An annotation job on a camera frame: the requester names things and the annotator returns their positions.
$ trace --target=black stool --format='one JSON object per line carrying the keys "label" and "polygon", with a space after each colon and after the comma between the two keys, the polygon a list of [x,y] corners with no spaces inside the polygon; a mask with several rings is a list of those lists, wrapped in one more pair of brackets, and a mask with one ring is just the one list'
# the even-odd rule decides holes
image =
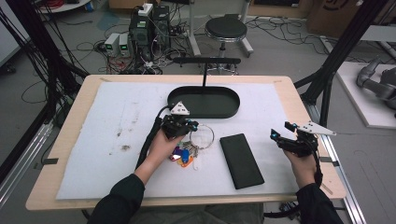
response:
{"label": "black stool", "polygon": [[[239,42],[247,35],[248,28],[237,18],[232,16],[218,17],[211,19],[206,23],[205,33],[207,36],[221,42],[219,49],[219,57],[224,58],[225,55],[225,43],[226,42]],[[233,74],[238,74],[235,70],[225,68],[223,64],[217,64],[216,68],[210,68],[207,71],[218,70],[227,71]]]}

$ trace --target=person's left hand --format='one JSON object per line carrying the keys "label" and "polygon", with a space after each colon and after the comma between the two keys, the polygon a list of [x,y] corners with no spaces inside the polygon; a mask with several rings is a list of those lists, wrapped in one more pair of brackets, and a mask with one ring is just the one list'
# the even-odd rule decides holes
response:
{"label": "person's left hand", "polygon": [[173,140],[169,140],[163,130],[159,130],[152,140],[148,157],[151,160],[155,160],[159,163],[163,162],[166,158],[168,158],[172,152],[174,151],[178,142],[180,142],[184,138],[183,136],[179,136]]}

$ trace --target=stool seat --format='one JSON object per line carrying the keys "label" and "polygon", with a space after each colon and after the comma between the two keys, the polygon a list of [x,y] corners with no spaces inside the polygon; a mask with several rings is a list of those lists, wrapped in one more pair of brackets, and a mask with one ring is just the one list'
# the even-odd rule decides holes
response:
{"label": "stool seat", "polygon": [[248,28],[240,20],[232,17],[219,17],[206,23],[206,34],[218,41],[237,42],[245,38]]}

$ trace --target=black tray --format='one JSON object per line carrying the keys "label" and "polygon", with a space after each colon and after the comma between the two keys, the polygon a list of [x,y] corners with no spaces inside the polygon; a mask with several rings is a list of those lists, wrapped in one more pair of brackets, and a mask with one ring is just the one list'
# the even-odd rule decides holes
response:
{"label": "black tray", "polygon": [[227,119],[236,114],[240,105],[238,94],[226,87],[179,87],[169,93],[168,104],[179,101],[192,119]]}

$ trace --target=white board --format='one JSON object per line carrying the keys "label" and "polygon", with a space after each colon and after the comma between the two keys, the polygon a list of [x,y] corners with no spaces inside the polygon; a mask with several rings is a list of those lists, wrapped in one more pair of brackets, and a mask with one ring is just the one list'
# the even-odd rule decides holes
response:
{"label": "white board", "polygon": [[[358,73],[366,65],[367,63],[343,63],[337,76],[367,127],[396,129],[396,110],[387,107],[372,91],[356,85]],[[379,82],[382,72],[393,67],[394,65],[379,64],[371,80]]]}
{"label": "white board", "polygon": [[[83,124],[66,166],[57,199],[98,199],[134,171],[138,153],[159,110],[173,89],[183,84],[104,82]],[[145,198],[293,193],[298,188],[290,162],[270,139],[271,128],[293,137],[272,84],[227,84],[241,105],[229,119],[197,119],[211,127],[214,144],[182,168],[166,160],[146,185]],[[219,139],[244,133],[265,183],[236,190]]]}

